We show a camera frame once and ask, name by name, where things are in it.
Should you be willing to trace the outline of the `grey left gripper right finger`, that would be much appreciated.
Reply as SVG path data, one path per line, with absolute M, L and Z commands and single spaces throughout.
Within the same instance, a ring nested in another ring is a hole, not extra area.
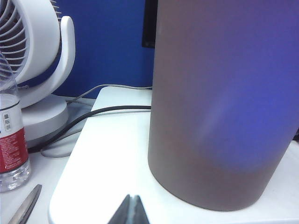
M 143 203 L 139 195 L 135 196 L 135 208 L 133 216 L 134 224 L 150 224 Z

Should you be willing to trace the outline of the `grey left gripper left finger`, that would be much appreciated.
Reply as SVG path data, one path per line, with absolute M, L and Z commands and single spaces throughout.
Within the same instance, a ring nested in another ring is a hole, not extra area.
M 126 195 L 108 224 L 125 224 L 128 219 L 131 196 Z

